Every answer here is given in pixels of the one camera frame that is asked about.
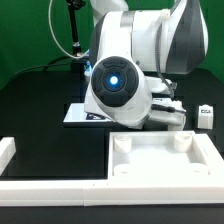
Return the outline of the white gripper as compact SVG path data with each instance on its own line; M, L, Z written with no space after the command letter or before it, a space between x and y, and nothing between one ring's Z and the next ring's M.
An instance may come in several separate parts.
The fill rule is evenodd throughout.
M168 87L160 78L147 77L152 93L149 120L166 124L169 130L182 130L186 122L186 110L179 100L172 100Z

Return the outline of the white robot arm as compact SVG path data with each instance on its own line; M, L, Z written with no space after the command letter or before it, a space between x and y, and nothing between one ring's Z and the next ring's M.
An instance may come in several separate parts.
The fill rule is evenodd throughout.
M84 111L129 128L152 120L181 130L186 111L164 76L191 72L207 49L200 0L175 0L163 10L106 13L92 34Z

